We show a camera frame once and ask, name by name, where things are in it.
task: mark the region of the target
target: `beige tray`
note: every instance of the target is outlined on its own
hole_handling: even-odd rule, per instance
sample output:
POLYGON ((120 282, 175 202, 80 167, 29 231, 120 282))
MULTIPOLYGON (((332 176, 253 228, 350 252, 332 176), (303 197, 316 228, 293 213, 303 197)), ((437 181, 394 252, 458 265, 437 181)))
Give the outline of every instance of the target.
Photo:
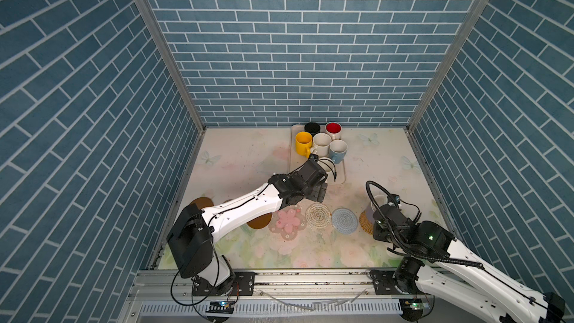
MULTIPOLYGON (((291 126, 291 142, 290 142, 290 150, 289 150, 289 172, 301 166, 305 161, 305 157, 297 154, 295 151, 295 135, 299 132, 305 130, 305 125, 293 125, 291 126)), ((321 125, 321 132, 325 131, 325 125, 321 125)), ((345 159, 343 159, 340 163, 335 164, 335 169, 337 170, 337 181, 335 183, 331 183, 331 180, 327 180, 329 185, 342 185, 345 183, 347 179, 345 175, 345 159)))

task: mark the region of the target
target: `floral tablecloth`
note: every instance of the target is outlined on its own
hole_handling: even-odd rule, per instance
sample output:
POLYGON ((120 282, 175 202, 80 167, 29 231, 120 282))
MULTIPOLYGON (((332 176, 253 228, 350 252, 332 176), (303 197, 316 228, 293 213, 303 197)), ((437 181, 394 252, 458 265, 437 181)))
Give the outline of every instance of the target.
MULTIPOLYGON (((180 210, 201 196, 219 204, 255 189, 273 173, 287 172, 290 133, 289 128, 209 129, 180 210)), ((347 179, 342 185, 329 185, 323 204, 330 212, 348 208, 359 217, 369 204, 364 183, 373 180, 418 205, 421 220, 445 226, 402 129, 343 128, 341 138, 349 146, 344 160, 347 179)), ((310 204, 307 199, 299 203, 302 214, 310 204)), ((404 205, 403 211, 407 217, 416 214, 412 206, 404 205)), ((360 226, 342 234, 332 225, 306 225, 295 239, 285 240, 268 227, 255 230, 245 224, 215 245, 236 269, 396 267, 401 257, 386 247, 360 226)), ((169 247, 159 268, 176 269, 169 247)))

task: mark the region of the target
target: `light blue woven coaster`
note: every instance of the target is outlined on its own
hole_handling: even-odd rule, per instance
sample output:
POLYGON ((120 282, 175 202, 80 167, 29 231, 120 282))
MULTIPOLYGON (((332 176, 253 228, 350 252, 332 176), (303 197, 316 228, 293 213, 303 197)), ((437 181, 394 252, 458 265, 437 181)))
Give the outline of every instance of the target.
POLYGON ((353 211, 348 208, 337 208, 333 211, 331 220, 333 227, 342 234, 351 234, 355 232, 359 225, 359 220, 353 211))

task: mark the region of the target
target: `blue brick wall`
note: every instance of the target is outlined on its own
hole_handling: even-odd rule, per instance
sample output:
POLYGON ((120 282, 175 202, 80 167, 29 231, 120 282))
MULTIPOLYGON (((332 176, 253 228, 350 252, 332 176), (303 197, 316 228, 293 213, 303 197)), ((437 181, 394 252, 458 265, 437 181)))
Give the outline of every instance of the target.
POLYGON ((415 134, 464 241, 574 309, 574 0, 490 0, 415 134))
POLYGON ((0 0, 0 322, 116 319, 196 137, 132 0, 0 0))
POLYGON ((405 126, 472 0, 149 0, 210 126, 405 126))

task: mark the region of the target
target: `red and white mug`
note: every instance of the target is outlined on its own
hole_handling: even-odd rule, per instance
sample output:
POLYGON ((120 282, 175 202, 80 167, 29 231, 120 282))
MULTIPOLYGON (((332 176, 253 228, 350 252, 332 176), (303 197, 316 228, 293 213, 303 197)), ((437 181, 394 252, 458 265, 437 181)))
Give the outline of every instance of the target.
POLYGON ((331 137, 331 140, 341 139, 341 124, 328 123, 325 125, 326 134, 331 137))

